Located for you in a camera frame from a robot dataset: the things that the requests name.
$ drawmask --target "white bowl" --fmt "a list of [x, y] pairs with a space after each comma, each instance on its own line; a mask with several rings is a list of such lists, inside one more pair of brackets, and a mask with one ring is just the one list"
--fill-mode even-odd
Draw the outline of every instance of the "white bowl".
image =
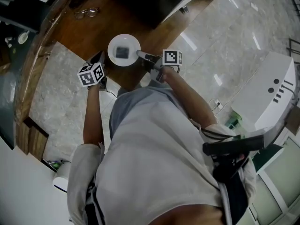
[[[128, 47], [129, 55], [128, 58], [116, 58], [117, 47]], [[107, 53], [109, 59], [117, 66], [127, 67], [135, 63], [138, 59], [136, 51], [140, 50], [141, 46], [139, 41], [130, 34], [120, 34], [115, 36], [109, 43]]]

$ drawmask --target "person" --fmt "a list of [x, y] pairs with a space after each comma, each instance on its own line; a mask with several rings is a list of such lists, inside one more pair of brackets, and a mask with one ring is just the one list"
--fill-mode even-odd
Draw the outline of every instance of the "person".
[[[162, 73], [164, 84], [151, 81], [118, 94], [105, 155], [98, 86], [89, 89], [84, 144], [75, 151], [67, 188], [74, 224], [226, 224], [214, 164], [202, 152], [205, 138], [193, 123], [235, 134], [217, 123], [209, 105], [179, 74], [170, 67]], [[250, 204], [255, 195], [250, 159], [243, 171]]]

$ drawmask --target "wire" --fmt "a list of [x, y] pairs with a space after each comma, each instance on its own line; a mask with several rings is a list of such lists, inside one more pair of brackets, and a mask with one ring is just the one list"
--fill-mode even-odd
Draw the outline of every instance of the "wire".
[[179, 73], [180, 72], [180, 68], [179, 68], [179, 66], [177, 66], [177, 73]]
[[102, 89], [102, 90], [99, 90], [99, 91], [103, 91], [103, 92], [108, 92], [108, 93], [111, 93], [111, 94], [113, 94], [116, 98], [118, 98], [113, 92], [110, 92], [109, 90], [107, 90], [107, 89]]
[[213, 135], [217, 135], [217, 136], [220, 136], [220, 137], [225, 137], [225, 138], [233, 137], [231, 135], [225, 135], [225, 134], [221, 134], [221, 133], [212, 132], [212, 131], [206, 130], [204, 128], [201, 128], [201, 131], [205, 132], [205, 133], [210, 133], [210, 134], [213, 134]]
[[220, 105], [220, 104], [218, 104], [217, 106], [215, 106], [215, 107], [212, 109], [212, 111], [215, 111], [215, 109], [216, 109], [217, 107], [219, 107], [219, 105]]
[[211, 139], [214, 139], [214, 140], [217, 140], [217, 142], [221, 142], [227, 138], [216, 138], [216, 137], [213, 137], [213, 136], [210, 136], [210, 135], [207, 135], [207, 134], [204, 134], [206, 137], [208, 138], [211, 138]]
[[[212, 99], [211, 101], [214, 101], [214, 102], [216, 103], [216, 100], [214, 100], [214, 99]], [[208, 105], [210, 105], [210, 102], [211, 102], [211, 101], [208, 102]]]
[[226, 140], [226, 139], [228, 139], [228, 138], [223, 138], [223, 139], [221, 139], [221, 140], [219, 140], [219, 141], [216, 141], [216, 142], [214, 142], [214, 143], [221, 143], [221, 142], [223, 142], [223, 141]]

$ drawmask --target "wooden table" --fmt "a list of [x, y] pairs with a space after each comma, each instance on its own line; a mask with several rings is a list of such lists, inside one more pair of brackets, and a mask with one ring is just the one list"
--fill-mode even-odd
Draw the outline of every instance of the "wooden table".
[[[142, 51], [161, 55], [162, 50], [168, 48], [211, 1], [193, 0], [188, 4], [189, 13], [184, 15], [178, 11], [153, 30], [117, 0], [88, 0], [75, 11], [99, 8], [99, 14], [76, 20], [74, 10], [67, 9], [55, 28], [52, 39], [87, 60], [100, 50], [107, 51], [109, 42], [116, 35], [127, 33], [137, 38]], [[146, 73], [141, 63], [126, 68], [112, 63], [105, 66], [108, 77], [127, 90], [132, 90]]]
[[[100, 8], [93, 18], [82, 20], [74, 18], [74, 11], [68, 8], [70, 0], [57, 0], [43, 21], [40, 33], [32, 42], [23, 65], [19, 83], [15, 90], [15, 141], [24, 153], [28, 153], [29, 130], [24, 122], [29, 112], [34, 93], [46, 64], [48, 53], [55, 41], [59, 41], [75, 54], [87, 60], [100, 50], [107, 50], [108, 44], [118, 34], [128, 33], [135, 36], [144, 52], [160, 55], [163, 49], [204, 10], [212, 0], [193, 0], [188, 4], [189, 13], [176, 12], [155, 30], [140, 22], [136, 16], [116, 0], [88, 0], [77, 11], [85, 8]], [[106, 67], [108, 76], [127, 90], [132, 90], [145, 74], [139, 64], [121, 69]], [[35, 144], [38, 159], [43, 153], [45, 142]]]

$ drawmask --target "hand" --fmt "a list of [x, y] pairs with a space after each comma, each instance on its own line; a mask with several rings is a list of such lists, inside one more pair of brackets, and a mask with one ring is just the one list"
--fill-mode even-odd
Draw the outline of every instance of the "hand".
[[97, 84], [95, 84], [95, 85], [91, 85], [91, 86], [89, 86], [89, 87], [88, 87], [88, 90], [94, 90], [94, 89], [97, 89], [97, 90], [99, 90], [99, 88], [100, 88], [100, 84], [99, 84], [99, 83], [97, 83]]
[[163, 77], [162, 80], [166, 83], [172, 78], [175, 74], [177, 74], [174, 69], [172, 69], [170, 66], [164, 66], [162, 68]]

